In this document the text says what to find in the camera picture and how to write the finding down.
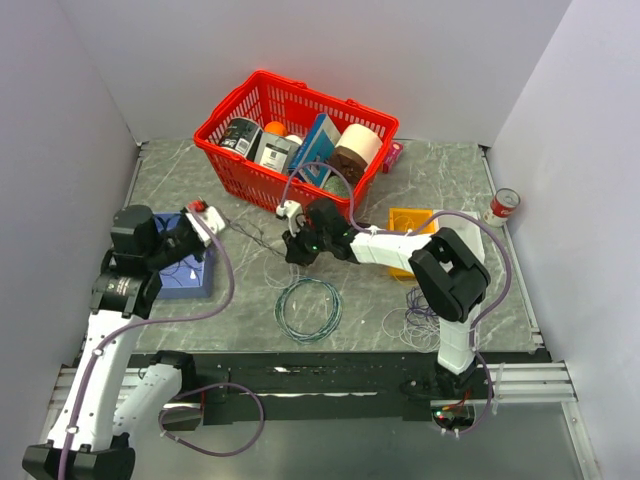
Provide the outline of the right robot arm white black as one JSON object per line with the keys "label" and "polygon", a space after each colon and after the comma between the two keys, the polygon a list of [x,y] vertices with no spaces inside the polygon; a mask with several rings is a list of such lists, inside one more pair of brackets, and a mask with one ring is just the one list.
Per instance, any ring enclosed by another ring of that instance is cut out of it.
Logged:
{"label": "right robot arm white black", "polygon": [[433,234],[385,233],[376,226],[351,225],[328,198],[303,207],[286,200],[276,217],[288,222],[282,238],[285,259],[309,266],[322,252],[353,264],[375,264],[413,274],[439,319],[435,366],[438,390],[459,398],[469,390],[476,368],[473,323],[491,283],[481,260],[451,228]]}

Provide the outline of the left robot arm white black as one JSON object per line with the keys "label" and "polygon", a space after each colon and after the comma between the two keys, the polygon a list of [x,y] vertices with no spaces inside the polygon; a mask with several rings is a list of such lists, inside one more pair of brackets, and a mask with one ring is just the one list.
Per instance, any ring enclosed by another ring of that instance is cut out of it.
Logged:
{"label": "left robot arm white black", "polygon": [[153,211],[131,205],[117,212],[111,248],[92,286],[84,350],[61,412],[23,469],[34,479],[128,479],[134,440],[148,417],[170,399],[191,399],[198,387],[191,355],[160,351],[150,376],[120,402],[119,392],[139,328],[162,287],[161,270],[192,256],[202,260],[225,222],[204,201],[183,208],[175,226],[159,231]]}

